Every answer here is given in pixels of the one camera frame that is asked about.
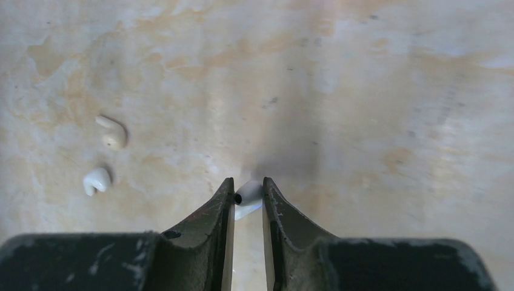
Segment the white wireless earbud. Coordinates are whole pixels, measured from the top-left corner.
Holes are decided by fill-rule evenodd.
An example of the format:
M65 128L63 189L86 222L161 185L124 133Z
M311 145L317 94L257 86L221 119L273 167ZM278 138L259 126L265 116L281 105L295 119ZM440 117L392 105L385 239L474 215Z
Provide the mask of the white wireless earbud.
M248 181L234 195L235 220L258 210L262 206L262 184L259 181Z
M102 167L91 170L85 175L82 183L88 196L93 196L96 192L105 192L112 185L108 171Z

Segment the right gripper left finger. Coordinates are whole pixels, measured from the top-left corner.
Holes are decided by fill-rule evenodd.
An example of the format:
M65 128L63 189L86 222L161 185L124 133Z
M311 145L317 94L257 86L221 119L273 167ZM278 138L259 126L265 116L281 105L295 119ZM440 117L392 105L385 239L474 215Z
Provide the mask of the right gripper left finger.
M230 290L234 181L164 232L27 233L1 246L2 290Z

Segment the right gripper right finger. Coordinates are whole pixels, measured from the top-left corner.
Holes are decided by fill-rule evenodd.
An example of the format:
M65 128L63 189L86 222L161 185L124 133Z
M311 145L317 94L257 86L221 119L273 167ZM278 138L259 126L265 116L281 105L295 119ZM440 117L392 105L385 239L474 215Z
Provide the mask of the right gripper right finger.
M289 203L271 178L262 201L269 290L496 290L462 241L341 238Z

